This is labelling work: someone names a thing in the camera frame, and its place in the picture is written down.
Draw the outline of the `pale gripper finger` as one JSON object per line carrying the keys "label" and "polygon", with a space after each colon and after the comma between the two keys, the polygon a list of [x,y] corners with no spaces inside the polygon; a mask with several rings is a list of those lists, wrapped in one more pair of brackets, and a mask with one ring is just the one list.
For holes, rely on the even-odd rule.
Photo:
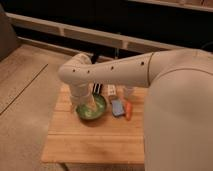
{"label": "pale gripper finger", "polygon": [[70,112],[73,113],[76,111],[77,105],[76,103],[72,103],[70,104]]}
{"label": "pale gripper finger", "polygon": [[93,111],[97,111],[98,107],[97,107],[95,98],[94,98],[93,96],[91,97],[90,106],[91,106],[91,109],[92,109]]}

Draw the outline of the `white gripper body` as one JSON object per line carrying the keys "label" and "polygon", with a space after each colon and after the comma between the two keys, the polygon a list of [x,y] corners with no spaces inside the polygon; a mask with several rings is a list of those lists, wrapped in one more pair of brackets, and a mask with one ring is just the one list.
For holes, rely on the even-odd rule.
{"label": "white gripper body", "polygon": [[92,105],[93,99],[88,84],[70,85],[70,100],[71,102],[78,105]]}

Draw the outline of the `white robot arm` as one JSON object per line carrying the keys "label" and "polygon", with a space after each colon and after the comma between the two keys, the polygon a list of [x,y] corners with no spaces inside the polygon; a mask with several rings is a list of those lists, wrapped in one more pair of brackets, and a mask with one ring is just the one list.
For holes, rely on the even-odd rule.
{"label": "white robot arm", "polygon": [[77,104],[90,83],[144,87],[145,171],[213,171],[213,53],[177,49],[93,64],[77,54],[59,69]]}

